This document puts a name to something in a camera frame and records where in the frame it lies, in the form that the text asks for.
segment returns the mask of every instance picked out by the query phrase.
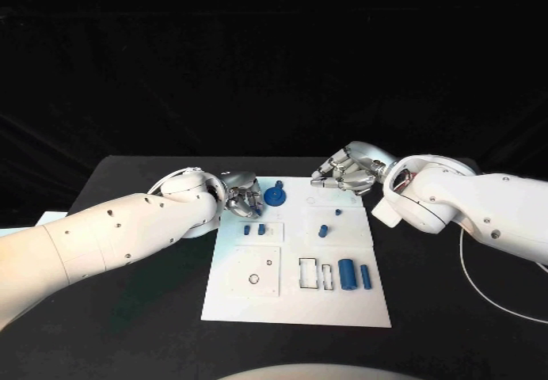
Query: white cardboard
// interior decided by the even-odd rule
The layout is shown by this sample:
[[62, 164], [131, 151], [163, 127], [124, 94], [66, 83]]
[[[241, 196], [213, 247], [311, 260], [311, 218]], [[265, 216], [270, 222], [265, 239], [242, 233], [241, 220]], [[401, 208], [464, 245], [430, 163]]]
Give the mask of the white cardboard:
[[[287, 193], [287, 201], [280, 207], [265, 205], [259, 219], [249, 221], [229, 211], [222, 213], [202, 320], [391, 327], [373, 241], [360, 199], [352, 192], [310, 187], [309, 178], [259, 177], [262, 191], [274, 186], [277, 180], [283, 181]], [[342, 210], [339, 216], [334, 215], [337, 208]], [[245, 223], [254, 226], [251, 230], [255, 231], [257, 222], [267, 225], [267, 230], [271, 226], [272, 234], [257, 236], [251, 235], [251, 232], [251, 236], [244, 235]], [[317, 236], [321, 224], [329, 226], [324, 238]], [[234, 266], [234, 262], [242, 257], [242, 253], [236, 253], [242, 246], [251, 247], [254, 255], [259, 255], [258, 249], [280, 249], [277, 296], [232, 291], [229, 279], [234, 277], [244, 286], [244, 281], [249, 282], [249, 266], [259, 270], [251, 261], [265, 259], [254, 258], [248, 267]], [[301, 289], [298, 286], [300, 257], [316, 258], [317, 290]], [[337, 261], [345, 258], [353, 260], [359, 285], [355, 291], [343, 291], [340, 288]], [[323, 264], [332, 266], [332, 291], [323, 289]], [[369, 268], [372, 290], [363, 289], [359, 274], [362, 264]]]

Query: black table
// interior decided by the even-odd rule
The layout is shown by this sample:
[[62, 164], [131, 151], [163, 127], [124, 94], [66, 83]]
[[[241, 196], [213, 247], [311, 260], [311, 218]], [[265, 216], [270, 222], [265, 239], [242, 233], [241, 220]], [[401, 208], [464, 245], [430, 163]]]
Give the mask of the black table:
[[[110, 157], [71, 213], [146, 192], [173, 170], [309, 176], [324, 158]], [[365, 197], [368, 212], [381, 187]], [[219, 378], [284, 363], [378, 367], [422, 378], [546, 378], [548, 325], [493, 307], [463, 276], [458, 227], [369, 215], [391, 329], [200, 320], [216, 232], [60, 290], [0, 333], [0, 378]], [[548, 318], [548, 274], [464, 237], [464, 260], [503, 306]]]

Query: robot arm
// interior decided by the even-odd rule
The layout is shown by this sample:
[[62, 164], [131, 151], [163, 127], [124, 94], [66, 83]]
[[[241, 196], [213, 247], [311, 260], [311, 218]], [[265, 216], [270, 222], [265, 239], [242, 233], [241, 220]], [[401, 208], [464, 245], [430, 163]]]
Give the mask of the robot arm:
[[[368, 148], [366, 159], [358, 158], [362, 170], [347, 173], [333, 162], [345, 162], [350, 168], [346, 160], [355, 160], [356, 146]], [[437, 234], [453, 221], [480, 243], [548, 264], [546, 182], [508, 174], [479, 175], [460, 161], [433, 155], [391, 161], [392, 156], [371, 147], [352, 142], [342, 150], [346, 160], [333, 156], [326, 162], [340, 169], [339, 177], [319, 177], [324, 164], [313, 173], [311, 185], [363, 195], [381, 182], [384, 198], [372, 214], [389, 227], [404, 219], [421, 231]]]
[[69, 284], [218, 228], [225, 208], [254, 219], [262, 208], [249, 172], [216, 178], [187, 168], [163, 178], [148, 193], [0, 238], [0, 330]]

